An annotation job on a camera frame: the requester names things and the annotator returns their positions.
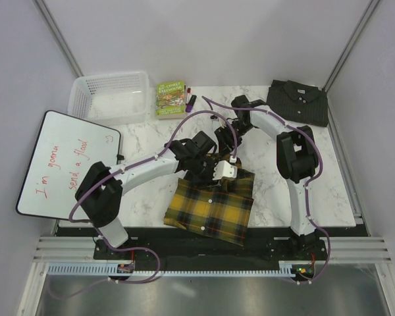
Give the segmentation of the yellow plaid long sleeve shirt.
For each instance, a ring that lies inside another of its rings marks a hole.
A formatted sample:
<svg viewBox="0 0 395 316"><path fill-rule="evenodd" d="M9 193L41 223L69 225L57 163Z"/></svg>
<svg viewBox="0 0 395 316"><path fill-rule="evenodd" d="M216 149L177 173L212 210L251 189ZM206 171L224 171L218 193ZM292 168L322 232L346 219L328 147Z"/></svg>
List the yellow plaid long sleeve shirt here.
<svg viewBox="0 0 395 316"><path fill-rule="evenodd" d="M210 188L193 185L188 174L179 178L164 224L243 246L253 206L255 174L243 169L240 159L234 165L238 168L236 179L222 180Z"/></svg>

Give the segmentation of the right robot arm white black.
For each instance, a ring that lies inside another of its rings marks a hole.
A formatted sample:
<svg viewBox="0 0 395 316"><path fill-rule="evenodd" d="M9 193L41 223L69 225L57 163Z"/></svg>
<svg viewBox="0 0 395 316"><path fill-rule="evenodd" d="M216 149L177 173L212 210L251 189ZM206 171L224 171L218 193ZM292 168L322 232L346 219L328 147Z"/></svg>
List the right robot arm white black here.
<svg viewBox="0 0 395 316"><path fill-rule="evenodd" d="M292 210L288 243L290 255L303 259L312 251L311 241L318 226L310 213L310 184L323 171L323 161L315 145L312 129L294 127L276 114L263 100L249 101L245 95L235 97L231 108L236 118L215 130L220 154L232 153L242 137L258 128L276 142L276 167L286 180Z"/></svg>

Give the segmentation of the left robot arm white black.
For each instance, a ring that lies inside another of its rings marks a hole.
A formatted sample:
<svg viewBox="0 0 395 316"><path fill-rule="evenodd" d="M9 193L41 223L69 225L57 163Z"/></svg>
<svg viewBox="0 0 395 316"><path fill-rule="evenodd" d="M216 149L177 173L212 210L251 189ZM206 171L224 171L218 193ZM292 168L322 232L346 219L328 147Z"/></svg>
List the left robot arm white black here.
<svg viewBox="0 0 395 316"><path fill-rule="evenodd" d="M204 186L226 176L234 176L234 167L225 160L209 156L215 142L204 132L192 139L172 140L160 153L131 164L107 167L94 163L75 193L89 221L109 244L108 250L117 259L131 252L131 243L118 218L123 195L130 190L161 176L180 171L189 172Z"/></svg>

